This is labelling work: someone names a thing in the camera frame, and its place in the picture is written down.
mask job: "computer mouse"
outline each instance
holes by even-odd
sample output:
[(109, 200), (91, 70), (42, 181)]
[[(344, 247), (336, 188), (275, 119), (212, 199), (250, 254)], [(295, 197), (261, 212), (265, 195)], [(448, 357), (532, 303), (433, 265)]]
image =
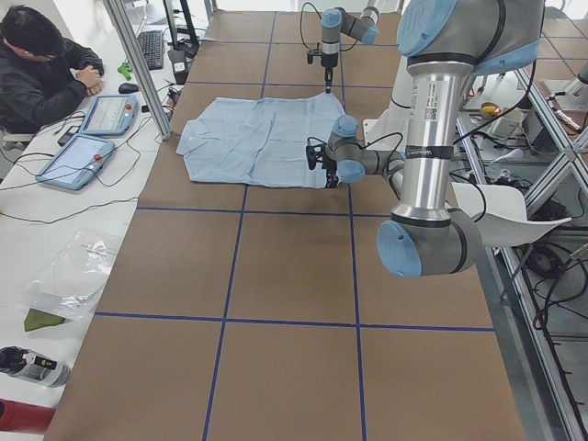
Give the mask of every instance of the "computer mouse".
[(119, 86), (120, 94), (132, 94), (139, 91), (139, 87), (133, 83), (123, 83)]

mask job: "black keyboard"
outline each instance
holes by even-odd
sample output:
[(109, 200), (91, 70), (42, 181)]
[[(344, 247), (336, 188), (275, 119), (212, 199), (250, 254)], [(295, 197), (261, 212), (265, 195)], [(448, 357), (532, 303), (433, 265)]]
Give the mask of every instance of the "black keyboard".
[(137, 37), (150, 71), (164, 68), (164, 32), (145, 30)]

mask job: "person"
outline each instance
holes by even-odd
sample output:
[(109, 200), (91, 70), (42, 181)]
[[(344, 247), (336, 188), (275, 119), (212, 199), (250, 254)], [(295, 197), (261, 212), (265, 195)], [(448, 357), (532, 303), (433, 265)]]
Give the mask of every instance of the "person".
[(91, 49), (63, 37), (39, 11), (10, 7), (0, 23), (0, 126), (35, 133), (71, 115), (102, 90), (103, 73)]

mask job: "clear plastic bag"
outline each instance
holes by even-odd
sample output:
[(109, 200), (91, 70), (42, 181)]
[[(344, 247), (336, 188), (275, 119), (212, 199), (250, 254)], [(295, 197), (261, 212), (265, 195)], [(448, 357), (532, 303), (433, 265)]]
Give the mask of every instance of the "clear plastic bag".
[(55, 259), (25, 286), (28, 305), (79, 320), (100, 300), (122, 238), (80, 230)]

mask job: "red object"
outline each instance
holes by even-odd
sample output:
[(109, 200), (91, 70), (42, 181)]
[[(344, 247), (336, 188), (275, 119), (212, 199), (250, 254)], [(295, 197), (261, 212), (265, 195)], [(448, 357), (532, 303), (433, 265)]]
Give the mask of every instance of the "red object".
[(0, 398), (0, 431), (44, 434), (55, 409)]

